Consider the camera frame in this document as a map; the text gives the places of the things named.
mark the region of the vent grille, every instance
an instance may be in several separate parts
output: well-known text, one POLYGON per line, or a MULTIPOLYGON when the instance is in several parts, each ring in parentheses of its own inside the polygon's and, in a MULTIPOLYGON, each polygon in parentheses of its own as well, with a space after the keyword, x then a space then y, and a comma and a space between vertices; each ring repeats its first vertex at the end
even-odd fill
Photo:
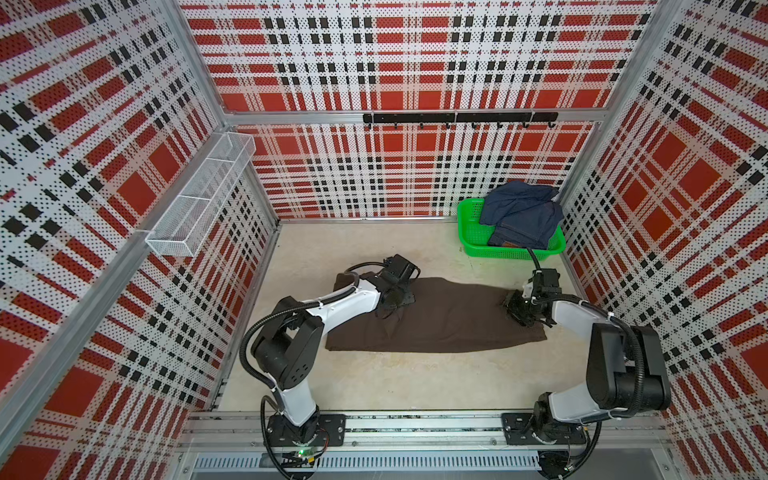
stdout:
MULTIPOLYGON (((206 453, 197 457, 198 472, 248 472, 260 470, 265 455, 206 453)), ((327 452, 317 461, 324 472, 377 471, 502 471, 539 470, 536 451, 482 452, 327 452)))

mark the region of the brown pants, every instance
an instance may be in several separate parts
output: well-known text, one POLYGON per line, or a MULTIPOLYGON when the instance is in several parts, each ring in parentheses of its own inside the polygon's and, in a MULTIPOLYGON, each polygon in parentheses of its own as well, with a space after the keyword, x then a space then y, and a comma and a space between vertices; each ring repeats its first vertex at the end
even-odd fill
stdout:
MULTIPOLYGON (((348 283, 336 281, 334 290, 348 283)), ((544 327, 508 319, 508 290, 495 286, 420 278, 411 283, 415 303, 397 310, 358 315, 328 334, 328 350, 459 353, 503 349, 546 340, 544 327)))

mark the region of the white wire shelf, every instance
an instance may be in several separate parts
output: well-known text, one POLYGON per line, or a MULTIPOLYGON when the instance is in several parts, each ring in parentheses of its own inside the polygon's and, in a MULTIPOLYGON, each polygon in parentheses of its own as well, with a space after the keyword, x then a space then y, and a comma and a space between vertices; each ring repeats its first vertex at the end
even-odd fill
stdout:
POLYGON ((157 255, 194 257, 232 194, 256 145, 248 134, 215 134, 216 141, 195 175, 147 236, 157 255))

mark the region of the perforated panel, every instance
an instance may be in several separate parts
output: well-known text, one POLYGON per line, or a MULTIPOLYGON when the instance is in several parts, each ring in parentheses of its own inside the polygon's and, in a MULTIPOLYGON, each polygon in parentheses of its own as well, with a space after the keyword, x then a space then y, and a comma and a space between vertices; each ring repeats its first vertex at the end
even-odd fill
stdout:
POLYGON ((694 478, 768 473, 767 22, 686 4, 563 229, 590 299, 662 335, 694 478))
POLYGON ((230 111, 602 107, 656 5, 180 3, 230 111))
POLYGON ((163 478, 187 413, 212 401, 267 225, 241 180, 197 257, 150 255, 0 478, 163 478))
POLYGON ((212 126, 154 3, 0 8, 4 395, 212 126))
POLYGON ((509 180, 561 185, 591 124, 241 127, 278 216, 455 215, 509 180))
MULTIPOLYGON (((195 472, 258 472, 262 452, 201 453, 195 472)), ((538 452, 327 452, 318 472, 493 472, 539 470, 538 452)))

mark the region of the beige floor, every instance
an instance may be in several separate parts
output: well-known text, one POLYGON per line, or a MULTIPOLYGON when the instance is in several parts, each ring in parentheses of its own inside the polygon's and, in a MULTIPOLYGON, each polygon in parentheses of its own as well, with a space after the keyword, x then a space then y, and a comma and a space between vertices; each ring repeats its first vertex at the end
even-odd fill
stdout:
MULTIPOLYGON (((298 300, 330 292, 336 273, 354 263, 403 255, 422 276, 520 288, 529 260, 467 257, 455 223, 289 224, 280 233, 250 322, 285 296, 298 300)), ((560 257, 564 293, 575 293, 560 257)), ((545 342, 475 353, 329 352, 321 348, 310 374, 325 410, 521 409, 543 392, 584 381, 587 344, 571 331, 547 329, 545 342)), ((256 411, 266 387, 235 363, 219 410, 256 411)))

